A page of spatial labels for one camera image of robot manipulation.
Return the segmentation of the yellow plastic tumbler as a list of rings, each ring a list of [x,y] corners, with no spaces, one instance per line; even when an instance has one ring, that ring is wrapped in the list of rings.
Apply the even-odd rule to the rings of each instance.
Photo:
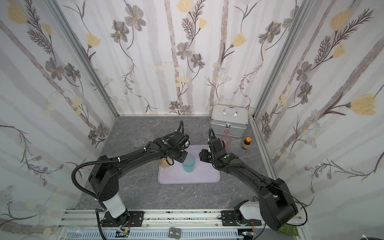
[[[163,169],[168,169],[171,165],[167,158],[158,160],[159,165]]]

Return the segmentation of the lilac plastic tray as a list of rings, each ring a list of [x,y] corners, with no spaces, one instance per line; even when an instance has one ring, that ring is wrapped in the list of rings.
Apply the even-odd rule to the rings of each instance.
[[[199,153],[202,149],[208,149],[208,146],[192,145],[187,149],[188,154],[195,158],[192,172],[185,171],[183,164],[187,160],[184,163],[175,162],[173,166],[168,165],[167,169],[159,167],[158,182],[162,185],[218,183],[221,179],[220,172],[210,163],[200,161]]]

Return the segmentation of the teal dotted plastic tumbler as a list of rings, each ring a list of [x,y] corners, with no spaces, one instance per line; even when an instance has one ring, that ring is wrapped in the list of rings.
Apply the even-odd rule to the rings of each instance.
[[[188,154],[184,162],[182,163],[183,169],[186,173],[192,173],[195,169],[196,159],[193,155]]]

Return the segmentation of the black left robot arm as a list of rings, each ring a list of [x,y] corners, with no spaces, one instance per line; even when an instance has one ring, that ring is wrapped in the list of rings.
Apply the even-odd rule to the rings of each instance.
[[[112,158],[104,155],[97,161],[80,164],[72,171],[71,180],[76,188],[97,200],[106,211],[104,218],[98,220],[99,227],[134,226],[134,217],[119,194],[119,179],[152,161],[171,159],[170,162],[166,161],[168,165],[173,165],[175,161],[183,163],[188,155],[186,149],[189,144],[189,136],[177,131],[149,141],[135,152]],[[88,178],[93,189],[90,191],[78,183],[76,174],[80,169],[92,165],[95,167]]]

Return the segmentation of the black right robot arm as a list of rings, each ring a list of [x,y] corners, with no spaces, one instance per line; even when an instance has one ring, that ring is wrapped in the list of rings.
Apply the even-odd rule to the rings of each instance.
[[[287,184],[280,178],[271,179],[246,165],[237,155],[227,153],[223,141],[209,138],[209,148],[200,153],[202,162],[210,163],[221,172],[230,174],[256,193],[261,218],[272,230],[277,231],[298,213],[297,203]]]

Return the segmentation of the pink plastic cup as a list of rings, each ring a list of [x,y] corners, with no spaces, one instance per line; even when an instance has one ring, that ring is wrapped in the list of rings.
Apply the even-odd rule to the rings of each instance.
[[[229,148],[230,145],[231,145],[231,142],[232,142],[232,138],[230,136],[227,136],[227,135],[223,135],[221,136],[221,140],[224,142],[225,144],[225,148]]]

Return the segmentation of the clear faceted glass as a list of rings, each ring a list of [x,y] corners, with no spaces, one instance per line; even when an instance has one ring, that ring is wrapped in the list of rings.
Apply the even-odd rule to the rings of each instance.
[[[142,137],[134,137],[131,139],[134,147],[141,148],[145,144],[145,140]]]
[[[146,142],[150,142],[154,140],[154,134],[152,132],[144,132],[143,138]]]

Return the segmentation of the clear tall tumbler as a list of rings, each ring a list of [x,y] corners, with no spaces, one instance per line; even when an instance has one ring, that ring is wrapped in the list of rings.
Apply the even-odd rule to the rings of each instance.
[[[204,139],[209,138],[209,128],[211,125],[211,118],[209,117],[202,117],[199,119],[200,128],[202,130],[202,136]]]
[[[199,123],[196,121],[190,122],[189,129],[190,129],[191,140],[195,143],[199,142],[202,137]]]

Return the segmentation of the brown bottle orange cap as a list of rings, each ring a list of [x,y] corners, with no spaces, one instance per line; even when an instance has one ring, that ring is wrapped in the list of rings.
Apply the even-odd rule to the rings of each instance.
[[[247,150],[250,147],[251,141],[252,139],[250,137],[247,137],[242,144],[242,148]]]

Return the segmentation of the silver metal first-aid case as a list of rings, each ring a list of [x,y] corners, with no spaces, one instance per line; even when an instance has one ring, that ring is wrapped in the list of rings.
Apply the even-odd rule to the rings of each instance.
[[[241,138],[248,128],[249,117],[245,108],[214,105],[211,128],[216,135]]]

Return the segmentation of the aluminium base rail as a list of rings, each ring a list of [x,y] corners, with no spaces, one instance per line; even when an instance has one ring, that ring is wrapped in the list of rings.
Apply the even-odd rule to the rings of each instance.
[[[140,227],[135,227],[131,221],[124,230],[168,230],[171,227],[183,230],[269,230],[262,222],[261,226],[251,224],[249,227],[229,226],[222,224],[221,209],[201,209],[201,210],[143,210]],[[97,230],[97,217],[94,210],[66,210],[61,218],[57,230],[69,230],[71,228],[80,230]]]

